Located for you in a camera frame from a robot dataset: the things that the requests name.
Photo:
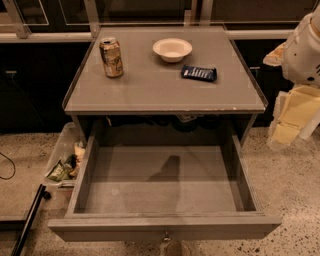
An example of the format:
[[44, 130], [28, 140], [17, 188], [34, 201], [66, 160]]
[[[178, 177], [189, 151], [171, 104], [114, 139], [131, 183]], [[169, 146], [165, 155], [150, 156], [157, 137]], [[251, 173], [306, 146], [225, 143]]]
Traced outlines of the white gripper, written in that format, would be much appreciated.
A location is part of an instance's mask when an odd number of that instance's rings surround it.
[[279, 92], [269, 127], [267, 145], [282, 150], [297, 138], [307, 140], [320, 124], [320, 14], [307, 14], [263, 63], [281, 66], [283, 77], [297, 84]]

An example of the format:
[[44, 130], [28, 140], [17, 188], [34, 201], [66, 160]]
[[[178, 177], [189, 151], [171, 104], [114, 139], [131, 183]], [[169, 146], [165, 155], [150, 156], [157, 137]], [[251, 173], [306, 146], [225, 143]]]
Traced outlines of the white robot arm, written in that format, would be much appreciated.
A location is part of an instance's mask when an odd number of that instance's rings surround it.
[[268, 132], [268, 146], [281, 150], [297, 137], [309, 138], [319, 124], [320, 6], [306, 15], [263, 63], [280, 66], [283, 77], [294, 84], [288, 92], [279, 92]]

